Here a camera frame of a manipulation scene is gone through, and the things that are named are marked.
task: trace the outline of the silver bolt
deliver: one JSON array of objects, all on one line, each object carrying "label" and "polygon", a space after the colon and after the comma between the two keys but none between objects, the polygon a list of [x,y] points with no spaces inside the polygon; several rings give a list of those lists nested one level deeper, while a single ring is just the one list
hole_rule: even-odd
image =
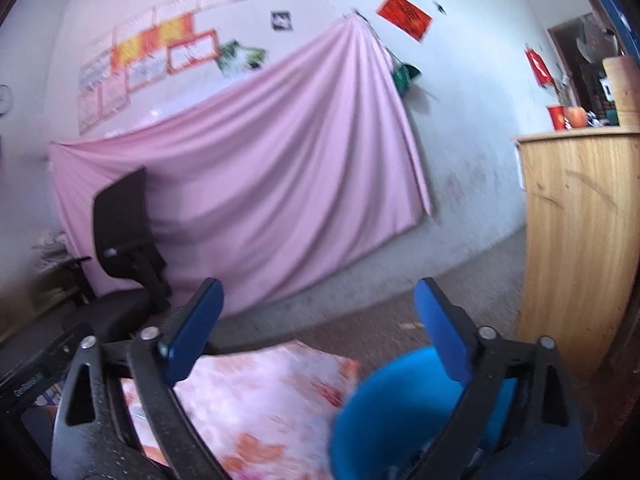
[{"label": "silver bolt", "polygon": [[490,326],[481,326],[478,329],[478,333],[482,339],[487,339],[489,341],[498,337],[498,333]]},{"label": "silver bolt", "polygon": [[547,350],[553,350],[556,347],[556,342],[548,335],[543,335],[540,338],[540,344]]},{"label": "silver bolt", "polygon": [[160,335],[160,329],[157,326],[148,326],[142,329],[140,337],[144,341],[151,341]]},{"label": "silver bolt", "polygon": [[87,337],[82,339],[82,341],[80,342],[80,346],[84,349],[87,349],[87,348],[91,348],[97,342],[98,340],[95,338],[95,335],[88,335]]}]

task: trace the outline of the blue trash bin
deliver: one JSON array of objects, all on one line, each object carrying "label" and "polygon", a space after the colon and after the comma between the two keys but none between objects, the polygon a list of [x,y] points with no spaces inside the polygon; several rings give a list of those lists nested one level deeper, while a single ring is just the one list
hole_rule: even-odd
[{"label": "blue trash bin", "polygon": [[[481,449],[489,456],[509,410],[515,380],[505,380]],[[437,436],[463,387],[449,379],[434,347],[406,354],[362,383],[337,417],[330,445],[336,480],[384,480]]]}]

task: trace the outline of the pink curtain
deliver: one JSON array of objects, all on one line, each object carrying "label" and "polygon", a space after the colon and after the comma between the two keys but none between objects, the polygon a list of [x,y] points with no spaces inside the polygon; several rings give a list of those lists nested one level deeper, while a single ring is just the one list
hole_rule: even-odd
[{"label": "pink curtain", "polygon": [[[388,54],[357,16],[183,113],[119,137],[53,144],[50,160],[75,256],[94,254],[96,192],[148,167],[172,303],[213,276],[227,316],[311,285],[430,211]],[[131,286],[95,261],[86,270],[98,294]]]}]

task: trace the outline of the gray carpet floor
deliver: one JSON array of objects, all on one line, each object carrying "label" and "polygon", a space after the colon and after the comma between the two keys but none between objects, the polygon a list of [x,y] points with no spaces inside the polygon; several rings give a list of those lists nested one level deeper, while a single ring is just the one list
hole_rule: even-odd
[{"label": "gray carpet floor", "polygon": [[[437,277],[436,282],[478,326],[493,326],[503,336],[512,337],[520,308],[524,261],[525,231],[521,230]],[[299,339],[312,348],[360,361],[360,376],[364,378],[392,359],[428,343],[424,330],[416,323],[412,294],[406,293],[309,330],[225,352]]]}]

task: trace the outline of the red paper cup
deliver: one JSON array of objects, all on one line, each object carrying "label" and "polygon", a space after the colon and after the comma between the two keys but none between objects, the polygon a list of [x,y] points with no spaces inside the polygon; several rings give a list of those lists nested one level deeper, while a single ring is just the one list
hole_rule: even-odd
[{"label": "red paper cup", "polygon": [[564,124],[564,107],[562,105],[551,105],[546,107],[546,109],[549,110],[554,129],[566,130],[566,125]]}]

